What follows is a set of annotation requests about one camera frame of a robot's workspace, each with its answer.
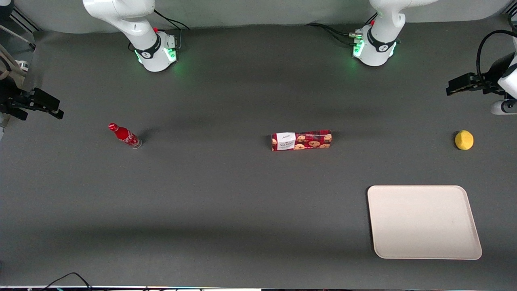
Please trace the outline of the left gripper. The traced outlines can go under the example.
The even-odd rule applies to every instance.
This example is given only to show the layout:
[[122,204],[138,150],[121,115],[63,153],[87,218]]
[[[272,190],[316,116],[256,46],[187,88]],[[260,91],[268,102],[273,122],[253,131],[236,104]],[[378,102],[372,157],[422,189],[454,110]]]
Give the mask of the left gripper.
[[[516,98],[517,92],[517,64],[516,61],[495,61],[489,70],[483,73],[486,86],[491,92]],[[484,90],[478,74],[468,72],[448,82],[446,95]]]

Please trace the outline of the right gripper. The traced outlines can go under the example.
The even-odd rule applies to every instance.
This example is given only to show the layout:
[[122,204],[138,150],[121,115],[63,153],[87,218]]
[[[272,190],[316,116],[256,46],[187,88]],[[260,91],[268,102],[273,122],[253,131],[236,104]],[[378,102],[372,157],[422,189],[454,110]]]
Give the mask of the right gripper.
[[25,121],[28,113],[24,111],[41,111],[50,114],[59,120],[63,119],[64,112],[59,109],[60,101],[40,88],[28,91],[21,90],[11,78],[0,81],[0,110],[19,120]]

